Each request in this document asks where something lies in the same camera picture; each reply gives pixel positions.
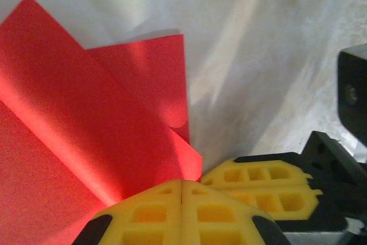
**white backdrop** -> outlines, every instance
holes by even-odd
[[[20,0],[0,0],[2,21]],[[336,56],[367,42],[367,0],[37,0],[85,48],[183,33],[192,145],[204,169],[300,152],[312,130],[354,150]]]

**white surface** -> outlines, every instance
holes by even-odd
[[[20,0],[0,0],[0,20]],[[367,0],[38,0],[85,48],[183,33],[192,145],[204,168],[300,152],[312,130],[349,150],[336,56],[366,43]]]

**red sheet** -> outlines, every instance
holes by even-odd
[[[89,51],[97,62],[34,0],[0,26],[5,240],[59,243],[104,206],[99,200],[110,205],[172,178],[200,177],[201,157],[180,137],[189,137],[184,85],[170,86],[171,73],[184,76],[182,37],[162,40],[162,48],[151,40]],[[171,69],[167,51],[178,57]]]

